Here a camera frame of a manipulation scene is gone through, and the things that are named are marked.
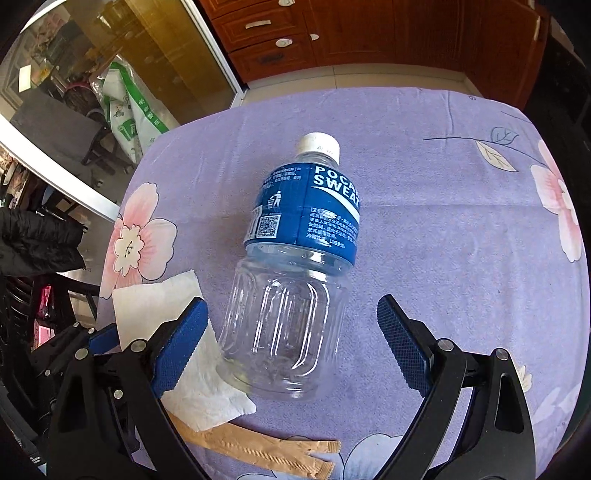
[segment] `floor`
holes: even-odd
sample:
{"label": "floor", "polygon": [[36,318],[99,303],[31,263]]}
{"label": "floor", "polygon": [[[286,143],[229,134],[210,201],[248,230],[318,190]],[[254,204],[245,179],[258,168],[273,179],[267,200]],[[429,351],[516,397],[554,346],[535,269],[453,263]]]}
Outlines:
{"label": "floor", "polygon": [[256,80],[248,86],[242,105],[291,93],[350,87],[419,87],[482,96],[464,73],[381,63],[317,67]]}

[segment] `blue bottle label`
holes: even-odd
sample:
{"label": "blue bottle label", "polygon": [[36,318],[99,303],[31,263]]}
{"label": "blue bottle label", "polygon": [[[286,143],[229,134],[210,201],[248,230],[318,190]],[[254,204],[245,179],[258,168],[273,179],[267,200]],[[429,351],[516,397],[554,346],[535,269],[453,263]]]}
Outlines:
{"label": "blue bottle label", "polygon": [[313,163],[291,163],[265,180],[244,244],[298,245],[355,264],[359,196],[342,173]]}

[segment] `qr code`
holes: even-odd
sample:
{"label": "qr code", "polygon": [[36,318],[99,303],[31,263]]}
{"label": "qr code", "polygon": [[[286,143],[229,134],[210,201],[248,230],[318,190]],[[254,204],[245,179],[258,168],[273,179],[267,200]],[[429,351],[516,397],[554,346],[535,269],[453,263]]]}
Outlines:
{"label": "qr code", "polygon": [[279,215],[265,215],[259,220],[259,227],[256,230],[257,238],[277,238],[277,229],[279,228]]}

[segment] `plastic bottle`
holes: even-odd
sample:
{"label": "plastic bottle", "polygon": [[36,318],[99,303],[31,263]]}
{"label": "plastic bottle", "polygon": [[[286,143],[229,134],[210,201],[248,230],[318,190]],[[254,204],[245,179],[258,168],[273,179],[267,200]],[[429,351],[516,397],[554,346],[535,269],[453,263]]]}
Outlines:
{"label": "plastic bottle", "polygon": [[359,198],[331,136],[303,137],[265,180],[219,338],[222,378],[247,393],[311,400],[330,390],[355,263]]}

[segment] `purple tablecloth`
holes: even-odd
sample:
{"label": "purple tablecloth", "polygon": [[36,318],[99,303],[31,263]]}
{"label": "purple tablecloth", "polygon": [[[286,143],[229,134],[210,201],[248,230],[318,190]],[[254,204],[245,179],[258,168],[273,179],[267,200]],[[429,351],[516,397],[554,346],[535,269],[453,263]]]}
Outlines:
{"label": "purple tablecloth", "polygon": [[[372,478],[421,403],[376,324],[378,299],[392,293],[438,338],[465,351],[510,350],[527,391],[541,472],[579,393],[589,279],[560,173],[534,126],[510,106],[415,88],[339,89],[255,103],[177,128],[156,141],[129,185],[112,242],[135,229],[141,240],[130,248],[139,260],[122,266],[111,245],[102,296],[110,297],[113,286],[194,269],[219,334],[259,186],[313,131],[340,142],[342,171],[362,205],[340,381],[315,403],[253,398],[257,413],[236,423],[281,438],[339,439],[331,478]],[[155,187],[138,189],[144,183]],[[99,323],[113,320],[111,300],[101,300]],[[468,398],[460,399],[438,462],[451,452]],[[287,477],[194,452],[214,480]]]}

